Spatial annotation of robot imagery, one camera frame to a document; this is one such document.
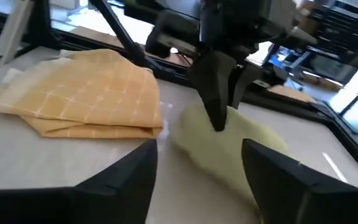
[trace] folded cloth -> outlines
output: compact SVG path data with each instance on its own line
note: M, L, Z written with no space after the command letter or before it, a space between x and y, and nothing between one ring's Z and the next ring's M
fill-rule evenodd
M204 107L191 105L170 129L170 137L200 169L223 181L256 210L258 207L242 164L242 140L252 139L288 155L287 144L275 131L231 107L227 107L224 131L216 132Z
M28 69L0 89L0 113L45 137L156 138L163 128L153 74L108 49Z

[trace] white tabletop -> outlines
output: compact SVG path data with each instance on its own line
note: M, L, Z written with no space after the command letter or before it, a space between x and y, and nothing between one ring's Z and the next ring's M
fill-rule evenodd
M54 50L37 48L0 68L0 81L9 68L25 70L57 54ZM195 90L158 82L168 126L188 103L200 102ZM324 125L243 103L239 111L276 130L286 140L290 152L304 164L358 187L358 164ZM184 152L171 145L167 136L168 129L158 139L157 181L149 211L150 224L256 223L254 212L235 193L197 169ZM41 138L20 118L0 114L0 189L74 186L115 163L142 142ZM334 169L339 170L341 178Z

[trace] folded towel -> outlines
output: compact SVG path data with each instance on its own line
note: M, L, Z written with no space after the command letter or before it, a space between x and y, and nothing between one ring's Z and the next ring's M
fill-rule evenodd
M107 49L28 69L0 89L0 113L46 137L156 138L163 128L153 74Z

